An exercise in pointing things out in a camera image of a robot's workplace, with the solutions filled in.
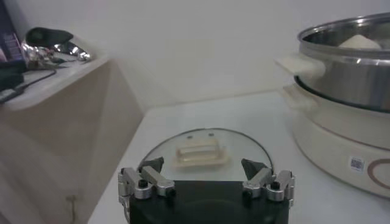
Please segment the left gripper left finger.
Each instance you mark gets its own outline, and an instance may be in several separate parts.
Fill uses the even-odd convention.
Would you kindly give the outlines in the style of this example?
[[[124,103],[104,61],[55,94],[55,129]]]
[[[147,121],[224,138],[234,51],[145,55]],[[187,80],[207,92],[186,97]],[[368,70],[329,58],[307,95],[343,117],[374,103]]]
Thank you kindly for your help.
[[[130,198],[147,200],[152,197],[153,188],[157,195],[165,198],[176,194],[175,182],[160,174],[164,165],[163,157],[143,161],[137,169],[122,168],[118,173],[118,200],[124,213],[130,213]]]

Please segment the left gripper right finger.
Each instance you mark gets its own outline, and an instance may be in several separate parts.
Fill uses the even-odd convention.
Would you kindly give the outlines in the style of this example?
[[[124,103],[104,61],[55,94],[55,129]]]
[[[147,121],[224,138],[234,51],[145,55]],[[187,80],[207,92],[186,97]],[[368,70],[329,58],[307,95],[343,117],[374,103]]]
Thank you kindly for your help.
[[[247,177],[247,181],[242,183],[246,200],[265,197],[273,202],[287,201],[290,208],[294,205],[296,178],[290,170],[274,174],[264,163],[249,159],[242,159],[241,165]]]

